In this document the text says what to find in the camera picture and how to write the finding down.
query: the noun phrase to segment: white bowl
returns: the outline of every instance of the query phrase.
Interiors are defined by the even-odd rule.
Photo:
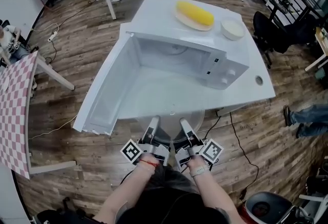
[[[225,18],[221,20],[221,31],[226,38],[233,41],[237,41],[245,35],[243,24],[232,18]]]

